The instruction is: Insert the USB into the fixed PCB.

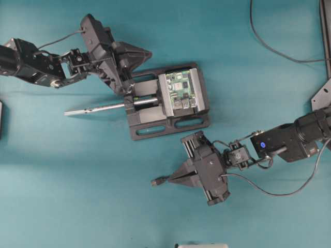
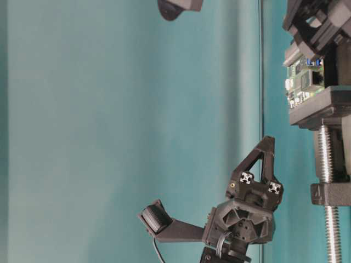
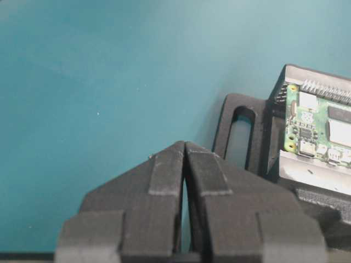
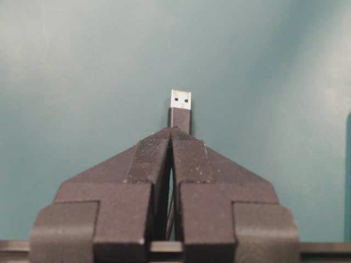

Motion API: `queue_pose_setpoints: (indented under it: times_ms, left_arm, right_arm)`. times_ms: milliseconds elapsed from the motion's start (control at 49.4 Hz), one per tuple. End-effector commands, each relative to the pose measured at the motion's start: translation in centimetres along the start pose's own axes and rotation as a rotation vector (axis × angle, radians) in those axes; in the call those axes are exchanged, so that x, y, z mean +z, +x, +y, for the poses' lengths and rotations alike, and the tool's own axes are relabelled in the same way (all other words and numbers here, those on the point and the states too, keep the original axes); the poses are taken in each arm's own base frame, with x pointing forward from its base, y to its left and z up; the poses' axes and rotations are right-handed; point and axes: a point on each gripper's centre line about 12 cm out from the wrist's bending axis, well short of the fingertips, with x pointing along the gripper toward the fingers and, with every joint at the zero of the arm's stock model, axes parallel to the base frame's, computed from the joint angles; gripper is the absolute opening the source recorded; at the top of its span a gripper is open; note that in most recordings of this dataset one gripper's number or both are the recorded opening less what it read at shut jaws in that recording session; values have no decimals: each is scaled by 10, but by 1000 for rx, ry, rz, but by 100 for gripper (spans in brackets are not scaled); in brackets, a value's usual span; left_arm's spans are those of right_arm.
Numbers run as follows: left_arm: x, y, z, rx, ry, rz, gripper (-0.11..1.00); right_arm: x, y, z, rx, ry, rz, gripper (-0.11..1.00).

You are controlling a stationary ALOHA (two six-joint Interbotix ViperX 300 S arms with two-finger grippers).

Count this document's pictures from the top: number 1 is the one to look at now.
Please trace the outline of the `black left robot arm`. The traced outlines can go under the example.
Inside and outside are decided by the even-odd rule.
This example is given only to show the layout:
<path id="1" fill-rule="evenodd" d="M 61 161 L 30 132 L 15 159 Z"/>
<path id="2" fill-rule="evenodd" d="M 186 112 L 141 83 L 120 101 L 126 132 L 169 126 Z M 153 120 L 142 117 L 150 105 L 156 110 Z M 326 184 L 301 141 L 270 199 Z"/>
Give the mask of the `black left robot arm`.
<path id="1" fill-rule="evenodd" d="M 133 92 L 132 72 L 151 58 L 143 48 L 116 42 L 109 27 L 91 14 L 80 24 L 87 51 L 72 49 L 52 54 L 22 39 L 10 39 L 1 46 L 1 75 L 14 76 L 31 84 L 61 88 L 97 75 L 115 94 Z"/>

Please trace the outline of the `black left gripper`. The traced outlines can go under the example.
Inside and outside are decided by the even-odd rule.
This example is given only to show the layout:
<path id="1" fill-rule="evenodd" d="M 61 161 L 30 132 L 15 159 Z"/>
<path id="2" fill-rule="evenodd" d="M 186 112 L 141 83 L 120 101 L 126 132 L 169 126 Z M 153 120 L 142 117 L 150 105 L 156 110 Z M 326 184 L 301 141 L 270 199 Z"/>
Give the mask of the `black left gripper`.
<path id="1" fill-rule="evenodd" d="M 96 20 L 90 13 L 80 23 L 91 63 L 99 78 L 115 94 L 125 96 L 132 93 L 132 72 L 152 57 L 152 52 L 125 43 L 116 42 L 109 27 Z"/>

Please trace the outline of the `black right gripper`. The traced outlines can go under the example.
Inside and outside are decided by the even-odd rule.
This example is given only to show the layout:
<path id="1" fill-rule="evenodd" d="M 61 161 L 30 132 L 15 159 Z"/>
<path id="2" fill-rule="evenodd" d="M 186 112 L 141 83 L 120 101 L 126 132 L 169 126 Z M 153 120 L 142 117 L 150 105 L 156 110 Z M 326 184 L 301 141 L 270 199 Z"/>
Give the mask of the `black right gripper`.
<path id="1" fill-rule="evenodd" d="M 224 202 L 229 196 L 228 181 L 221 176 L 226 167 L 215 146 L 202 131 L 181 139 L 188 159 L 169 178 L 169 183 L 202 188 L 209 206 Z"/>

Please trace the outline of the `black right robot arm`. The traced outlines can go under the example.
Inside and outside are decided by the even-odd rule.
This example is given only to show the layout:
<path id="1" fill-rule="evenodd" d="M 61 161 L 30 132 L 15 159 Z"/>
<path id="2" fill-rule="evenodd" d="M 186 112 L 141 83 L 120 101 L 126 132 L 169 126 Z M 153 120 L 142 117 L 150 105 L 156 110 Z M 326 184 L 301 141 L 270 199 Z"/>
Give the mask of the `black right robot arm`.
<path id="1" fill-rule="evenodd" d="M 227 171 L 231 168 L 244 170 L 253 165 L 269 169 L 273 158 L 280 156 L 286 162 L 295 162 L 320 154 L 317 141 L 330 143 L 330 107 L 315 110 L 268 131 L 257 131 L 247 136 L 258 155 L 254 159 L 247 147 L 237 139 L 226 144 L 220 152 L 202 131 L 182 138 L 188 159 L 166 181 L 203 189 L 212 206 L 229 196 Z"/>

